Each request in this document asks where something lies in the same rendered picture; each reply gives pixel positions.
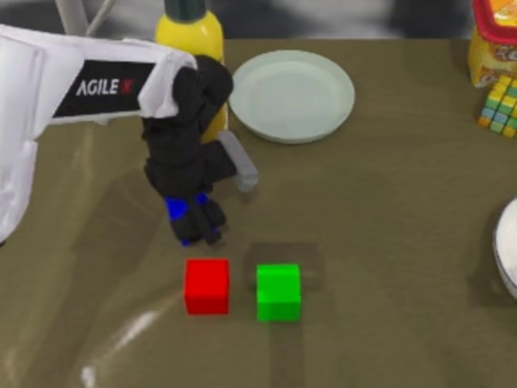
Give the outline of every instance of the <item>table surface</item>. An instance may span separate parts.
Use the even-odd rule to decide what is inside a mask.
[[[312,145],[232,129],[261,172],[215,198],[229,230],[184,249],[141,172],[137,119],[50,128],[22,225],[0,253],[0,386],[511,386],[517,306],[491,251],[517,193],[516,143],[477,127],[466,41],[236,40],[343,66],[357,105]],[[187,317],[187,257],[229,258],[231,314]],[[255,321],[256,263],[297,262],[303,320]]]

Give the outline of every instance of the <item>red cube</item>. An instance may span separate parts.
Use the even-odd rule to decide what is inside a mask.
[[[185,268],[183,299],[188,314],[228,314],[228,260],[188,259]]]

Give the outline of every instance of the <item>pale green plate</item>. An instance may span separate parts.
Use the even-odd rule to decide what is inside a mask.
[[[242,65],[229,104],[253,133],[300,144],[332,134],[350,115],[355,90],[334,62],[303,51],[274,51]]]

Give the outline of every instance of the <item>yellow bottle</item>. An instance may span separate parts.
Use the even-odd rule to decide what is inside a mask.
[[[192,55],[206,55],[223,61],[224,37],[216,16],[205,0],[165,0],[165,14],[158,21],[157,43]],[[212,141],[227,128],[228,108],[224,106],[204,133],[203,143]]]

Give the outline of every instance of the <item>red and yellow box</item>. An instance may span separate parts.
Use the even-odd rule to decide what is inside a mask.
[[[473,11],[472,84],[484,87],[495,84],[501,74],[517,76],[517,0],[474,0]]]

